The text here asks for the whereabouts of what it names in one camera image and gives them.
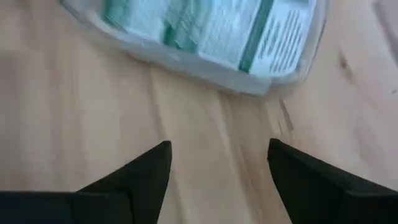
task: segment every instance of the black plastic piece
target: black plastic piece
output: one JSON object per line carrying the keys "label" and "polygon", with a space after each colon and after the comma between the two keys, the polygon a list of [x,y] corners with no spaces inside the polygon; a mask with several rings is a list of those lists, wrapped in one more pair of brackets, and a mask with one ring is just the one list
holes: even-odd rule
{"label": "black plastic piece", "polygon": [[398,223],[398,192],[271,139],[272,178],[293,224]]}
{"label": "black plastic piece", "polygon": [[155,224],[171,161],[165,141],[78,192],[0,192],[0,223]]}

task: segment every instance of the wood grain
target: wood grain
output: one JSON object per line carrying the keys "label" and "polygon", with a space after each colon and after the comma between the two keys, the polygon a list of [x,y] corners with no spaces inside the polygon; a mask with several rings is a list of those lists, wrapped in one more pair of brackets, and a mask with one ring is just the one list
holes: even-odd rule
{"label": "wood grain", "polygon": [[53,1],[0,2],[0,189],[78,190],[163,139],[159,223],[290,223],[269,138],[398,190],[398,69],[371,0],[335,0],[284,99],[229,95],[98,47]]}

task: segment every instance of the scratch on wood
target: scratch on wood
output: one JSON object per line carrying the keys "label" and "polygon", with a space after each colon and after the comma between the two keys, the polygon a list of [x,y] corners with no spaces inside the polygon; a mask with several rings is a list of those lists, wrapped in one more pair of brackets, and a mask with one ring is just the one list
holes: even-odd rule
{"label": "scratch on wood", "polygon": [[347,58],[343,52],[339,53],[340,67],[344,70],[343,76],[346,78],[349,84],[355,85],[355,77],[351,67],[348,64]]}
{"label": "scratch on wood", "polygon": [[286,108],[285,102],[283,100],[279,100],[279,104],[280,104],[280,109],[282,110],[282,112],[284,114],[284,118],[286,120],[287,128],[289,129],[289,131],[293,131],[294,130],[293,122],[290,119],[289,112],[287,112],[287,108]]}
{"label": "scratch on wood", "polygon": [[280,131],[281,133],[283,133],[282,126],[280,125],[280,121],[278,121],[278,125],[279,125],[279,131]]}

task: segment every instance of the plastic packaging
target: plastic packaging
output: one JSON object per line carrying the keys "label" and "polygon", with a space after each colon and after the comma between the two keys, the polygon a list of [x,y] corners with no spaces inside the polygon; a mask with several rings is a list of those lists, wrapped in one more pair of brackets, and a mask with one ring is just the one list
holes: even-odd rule
{"label": "plastic packaging", "polygon": [[305,79],[328,0],[62,0],[92,37],[221,88],[265,95]]}

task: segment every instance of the wooden table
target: wooden table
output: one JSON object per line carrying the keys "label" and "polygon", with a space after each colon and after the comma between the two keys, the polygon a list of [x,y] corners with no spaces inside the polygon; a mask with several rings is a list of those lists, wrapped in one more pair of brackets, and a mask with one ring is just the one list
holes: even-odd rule
{"label": "wooden table", "polygon": [[332,1],[312,73],[283,100],[169,73],[95,47],[52,1],[1,1],[0,188],[77,190],[170,139],[159,223],[289,223],[276,137],[398,190],[398,69],[372,1]]}

